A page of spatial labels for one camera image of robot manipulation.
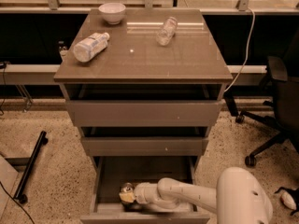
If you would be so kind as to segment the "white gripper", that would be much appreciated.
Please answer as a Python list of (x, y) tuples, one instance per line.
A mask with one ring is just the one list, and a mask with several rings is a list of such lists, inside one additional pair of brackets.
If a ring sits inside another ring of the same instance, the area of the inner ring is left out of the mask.
[(135, 187), (134, 193), (120, 192), (119, 196), (125, 203), (137, 201), (139, 204), (157, 203), (160, 195), (156, 184), (140, 183)]

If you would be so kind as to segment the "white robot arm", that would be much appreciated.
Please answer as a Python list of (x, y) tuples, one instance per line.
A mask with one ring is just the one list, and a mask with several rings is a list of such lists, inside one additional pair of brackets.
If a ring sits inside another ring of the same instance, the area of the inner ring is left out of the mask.
[(191, 203), (217, 215), (218, 224), (269, 224), (273, 205), (258, 180), (239, 167), (225, 169), (216, 188), (162, 178), (157, 183), (126, 183), (119, 192), (123, 204), (154, 204), (175, 209)]

